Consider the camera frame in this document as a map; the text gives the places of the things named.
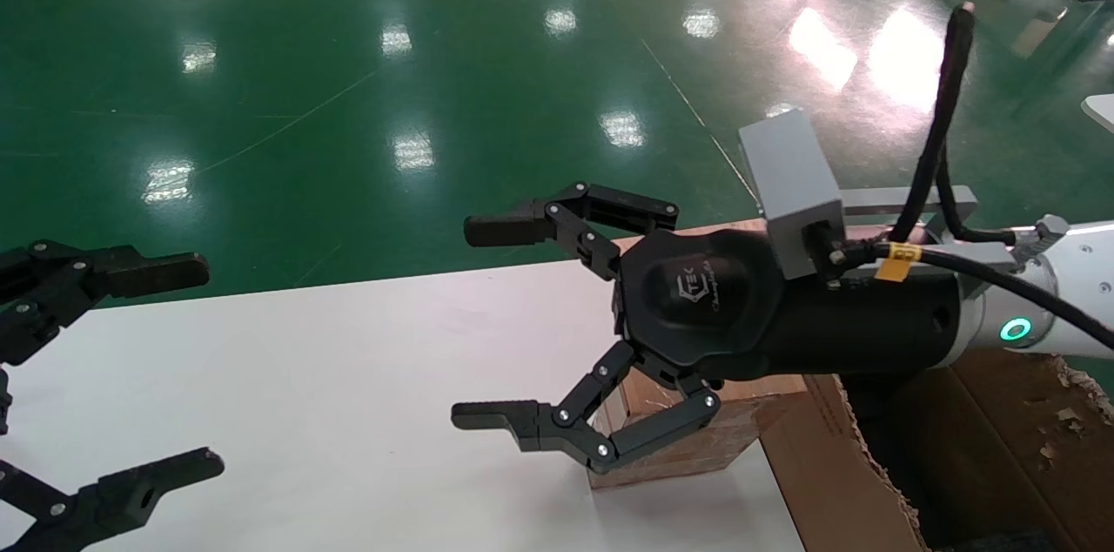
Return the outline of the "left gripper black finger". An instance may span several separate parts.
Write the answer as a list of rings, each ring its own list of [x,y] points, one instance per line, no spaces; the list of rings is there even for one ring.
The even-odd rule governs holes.
[[[107,298],[201,287],[211,267],[196,252],[147,258],[134,246],[81,250],[33,241],[1,254],[1,361],[17,366]]]
[[[75,494],[1,461],[1,500],[33,519],[4,551],[84,551],[144,528],[164,494],[225,472],[211,448],[188,450],[136,469],[120,470]]]

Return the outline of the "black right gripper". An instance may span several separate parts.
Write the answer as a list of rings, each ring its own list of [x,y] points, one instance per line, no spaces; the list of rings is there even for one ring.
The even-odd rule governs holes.
[[[674,203],[589,183],[512,213],[465,218],[472,247],[554,241],[596,277],[616,279],[625,341],[615,342],[560,404],[458,402],[455,427],[504,428],[522,453],[560,450],[605,474],[707,427],[721,401],[700,378],[911,374],[950,356],[962,312],[951,277],[853,277],[832,289],[825,274],[788,279],[764,231],[685,236],[672,233],[677,218]],[[644,238],[620,255],[596,226]],[[680,404],[610,434],[597,432],[590,417],[646,358],[656,379],[687,377],[675,383]]]

